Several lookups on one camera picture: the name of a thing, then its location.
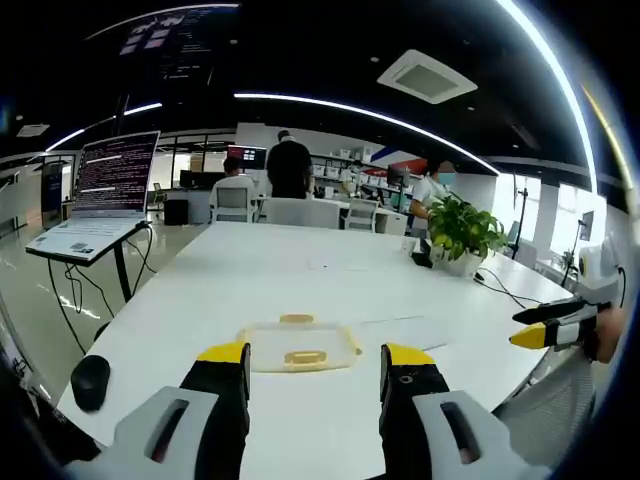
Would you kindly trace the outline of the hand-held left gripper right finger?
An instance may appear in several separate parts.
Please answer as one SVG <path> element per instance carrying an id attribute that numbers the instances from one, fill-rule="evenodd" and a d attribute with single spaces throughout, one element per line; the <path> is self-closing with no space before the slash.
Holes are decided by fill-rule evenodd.
<path id="1" fill-rule="evenodd" d="M 546 479 L 527 463 L 507 427 L 464 391 L 449 389 L 435 360 L 420 349 L 381 346 L 384 479 Z"/>

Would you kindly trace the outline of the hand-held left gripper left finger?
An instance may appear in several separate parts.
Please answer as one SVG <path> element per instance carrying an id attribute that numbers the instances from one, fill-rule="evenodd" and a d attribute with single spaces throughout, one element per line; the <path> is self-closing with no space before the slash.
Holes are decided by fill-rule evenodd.
<path id="1" fill-rule="evenodd" d="M 249 433 L 251 345 L 200 354 L 182 384 L 124 417 L 112 444 L 65 467 L 70 479 L 237 479 Z"/>

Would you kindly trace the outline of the person's right hand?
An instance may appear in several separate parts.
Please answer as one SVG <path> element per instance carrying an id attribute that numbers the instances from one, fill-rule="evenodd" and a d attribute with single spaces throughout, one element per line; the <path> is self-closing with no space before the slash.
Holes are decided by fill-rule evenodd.
<path id="1" fill-rule="evenodd" d="M 598 337 L 596 360 L 599 363 L 609 364 L 613 359 L 626 319 L 626 312 L 620 307 L 608 308 L 598 313 L 595 332 Z"/>

